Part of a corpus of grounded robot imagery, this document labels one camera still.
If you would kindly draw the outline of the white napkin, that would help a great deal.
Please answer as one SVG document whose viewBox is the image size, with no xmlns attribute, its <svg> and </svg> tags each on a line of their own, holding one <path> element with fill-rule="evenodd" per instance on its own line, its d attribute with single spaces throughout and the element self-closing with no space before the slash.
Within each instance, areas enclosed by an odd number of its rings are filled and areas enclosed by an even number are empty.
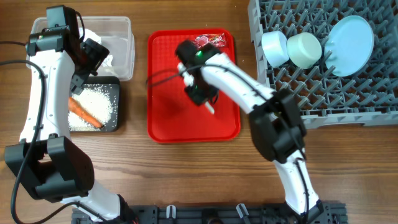
<svg viewBox="0 0 398 224">
<path fill-rule="evenodd" d="M 91 39 L 94 40 L 95 42 L 102 44 L 102 38 L 97 35 L 95 32 L 89 30 L 89 29 L 83 29 L 82 27 L 79 28 L 79 33 L 80 33 L 80 37 L 83 36 L 83 33 L 85 33 L 85 37 L 83 39 L 83 41 L 85 42 L 87 39 Z M 113 56 L 111 54 L 109 54 L 104 61 L 102 62 L 101 66 L 102 67 L 111 67 L 111 62 L 113 60 Z"/>
</svg>

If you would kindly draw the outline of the white spoon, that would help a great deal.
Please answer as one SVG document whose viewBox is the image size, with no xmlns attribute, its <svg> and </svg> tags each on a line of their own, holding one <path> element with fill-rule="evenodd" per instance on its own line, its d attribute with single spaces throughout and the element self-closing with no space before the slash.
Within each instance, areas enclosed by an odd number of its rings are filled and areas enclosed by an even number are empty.
<svg viewBox="0 0 398 224">
<path fill-rule="evenodd" d="M 214 108 L 211 106 L 211 104 L 210 104 L 209 102 L 206 102 L 206 103 L 205 103 L 205 107 L 206 107 L 206 109 L 207 109 L 211 114 L 214 114 L 214 113 L 215 113 Z"/>
</svg>

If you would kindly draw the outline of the white rice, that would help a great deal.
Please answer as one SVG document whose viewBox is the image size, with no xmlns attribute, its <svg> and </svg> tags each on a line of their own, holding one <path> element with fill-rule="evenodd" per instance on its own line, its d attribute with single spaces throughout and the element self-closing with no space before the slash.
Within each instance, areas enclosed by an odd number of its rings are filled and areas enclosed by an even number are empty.
<svg viewBox="0 0 398 224">
<path fill-rule="evenodd" d="M 118 128 L 119 87 L 115 84 L 87 84 L 78 95 L 69 97 L 68 125 L 71 132 L 103 131 Z"/>
</svg>

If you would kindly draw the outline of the red candy wrapper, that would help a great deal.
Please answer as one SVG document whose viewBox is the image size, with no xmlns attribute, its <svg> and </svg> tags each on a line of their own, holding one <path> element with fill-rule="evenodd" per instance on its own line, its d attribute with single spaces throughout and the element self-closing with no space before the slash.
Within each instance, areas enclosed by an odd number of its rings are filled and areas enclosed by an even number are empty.
<svg viewBox="0 0 398 224">
<path fill-rule="evenodd" d="M 227 45 L 225 34 L 202 34 L 194 38 L 193 42 L 197 47 L 212 44 L 215 47 L 225 47 Z"/>
</svg>

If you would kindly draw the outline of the orange carrot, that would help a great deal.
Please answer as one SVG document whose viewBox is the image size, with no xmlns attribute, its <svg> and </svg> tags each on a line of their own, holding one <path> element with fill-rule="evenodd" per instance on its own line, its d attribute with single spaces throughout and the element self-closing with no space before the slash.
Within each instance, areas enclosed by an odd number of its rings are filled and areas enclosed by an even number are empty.
<svg viewBox="0 0 398 224">
<path fill-rule="evenodd" d="M 90 115 L 84 108 L 80 106 L 80 104 L 75 101 L 72 97 L 68 99 L 68 109 L 72 113 L 76 114 L 82 120 L 86 121 L 87 123 L 91 124 L 95 128 L 101 129 L 103 125 L 92 115 Z"/>
</svg>

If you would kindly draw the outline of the light blue bowl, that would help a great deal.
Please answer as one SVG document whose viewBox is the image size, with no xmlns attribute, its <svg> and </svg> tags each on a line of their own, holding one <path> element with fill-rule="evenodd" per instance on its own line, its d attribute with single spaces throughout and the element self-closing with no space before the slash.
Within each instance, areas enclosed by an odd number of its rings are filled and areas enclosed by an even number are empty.
<svg viewBox="0 0 398 224">
<path fill-rule="evenodd" d="M 287 38 L 281 31 L 264 33 L 261 45 L 266 60 L 272 67 L 279 67 L 290 59 L 287 53 Z"/>
</svg>

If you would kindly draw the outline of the green bowl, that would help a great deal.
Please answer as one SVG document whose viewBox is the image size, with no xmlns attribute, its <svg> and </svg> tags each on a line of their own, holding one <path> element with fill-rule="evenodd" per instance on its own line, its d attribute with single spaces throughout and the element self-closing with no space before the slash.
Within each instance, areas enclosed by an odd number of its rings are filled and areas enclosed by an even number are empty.
<svg viewBox="0 0 398 224">
<path fill-rule="evenodd" d="M 302 32 L 287 40 L 287 53 L 297 67 L 308 69 L 321 58 L 322 47 L 313 34 Z"/>
</svg>

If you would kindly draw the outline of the light blue plate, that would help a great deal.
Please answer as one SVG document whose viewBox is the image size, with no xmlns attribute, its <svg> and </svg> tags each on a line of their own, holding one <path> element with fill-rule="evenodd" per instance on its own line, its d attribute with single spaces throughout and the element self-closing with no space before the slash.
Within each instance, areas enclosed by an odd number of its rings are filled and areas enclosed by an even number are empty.
<svg viewBox="0 0 398 224">
<path fill-rule="evenodd" d="M 374 48 L 374 34 L 366 19 L 348 16 L 335 24 L 324 47 L 325 65 L 337 77 L 362 69 Z"/>
</svg>

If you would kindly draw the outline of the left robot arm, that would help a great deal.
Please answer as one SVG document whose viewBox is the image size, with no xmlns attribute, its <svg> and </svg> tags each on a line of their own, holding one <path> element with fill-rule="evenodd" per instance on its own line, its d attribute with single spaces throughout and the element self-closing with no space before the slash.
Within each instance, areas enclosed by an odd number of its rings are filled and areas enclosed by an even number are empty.
<svg viewBox="0 0 398 224">
<path fill-rule="evenodd" d="M 139 217 L 119 194 L 95 180 L 92 161 L 70 139 L 70 85 L 95 73 L 108 50 L 85 36 L 82 27 L 55 26 L 32 34 L 26 44 L 32 86 L 27 119 L 16 145 L 5 149 L 5 162 L 16 177 L 11 215 L 16 223 L 20 187 L 35 200 L 75 206 L 94 222 L 138 223 Z"/>
</svg>

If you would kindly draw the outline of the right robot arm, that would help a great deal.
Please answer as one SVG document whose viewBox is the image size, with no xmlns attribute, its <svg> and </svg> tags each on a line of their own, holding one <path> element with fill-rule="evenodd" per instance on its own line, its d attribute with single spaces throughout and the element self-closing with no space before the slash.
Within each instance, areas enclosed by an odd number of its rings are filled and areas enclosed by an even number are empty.
<svg viewBox="0 0 398 224">
<path fill-rule="evenodd" d="M 197 106 L 223 92 L 248 116 L 255 148 L 274 163 L 281 179 L 285 202 L 300 223 L 311 223 L 322 212 L 321 200 L 308 174 L 304 137 L 307 133 L 293 94 L 266 87 L 241 70 L 213 44 L 197 47 L 179 43 L 178 74 L 185 93 Z"/>
</svg>

